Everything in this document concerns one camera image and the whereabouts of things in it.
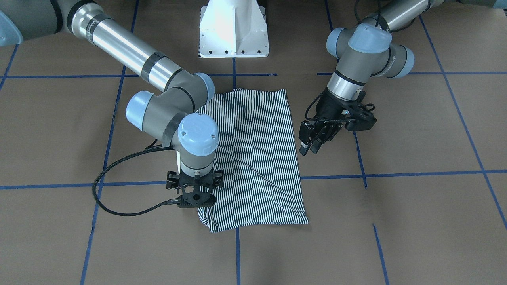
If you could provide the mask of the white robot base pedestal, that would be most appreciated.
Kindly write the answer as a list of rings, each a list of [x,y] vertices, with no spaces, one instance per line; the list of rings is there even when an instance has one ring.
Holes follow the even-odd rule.
[[[264,58],[270,53],[264,0],[210,0],[200,9],[201,58]]]

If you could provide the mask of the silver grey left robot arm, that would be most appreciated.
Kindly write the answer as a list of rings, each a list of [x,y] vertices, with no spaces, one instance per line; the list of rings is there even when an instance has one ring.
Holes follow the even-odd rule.
[[[417,16],[442,4],[441,0],[391,0],[358,19],[353,28],[331,31],[326,49],[337,66],[326,88],[310,103],[313,117],[299,128],[299,153],[318,153],[338,132],[370,130],[377,119],[373,104],[364,104],[364,87],[372,77],[401,78],[411,72],[415,57],[406,46],[392,43],[392,34],[408,28]]]

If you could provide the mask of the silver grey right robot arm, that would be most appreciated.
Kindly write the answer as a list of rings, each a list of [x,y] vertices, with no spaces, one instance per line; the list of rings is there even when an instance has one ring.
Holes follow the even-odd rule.
[[[198,112],[213,99],[205,73],[190,73],[122,27],[94,0],[2,0],[1,45],[66,32],[86,40],[159,90],[139,91],[126,106],[128,121],[179,154],[189,177],[217,175],[218,126]]]

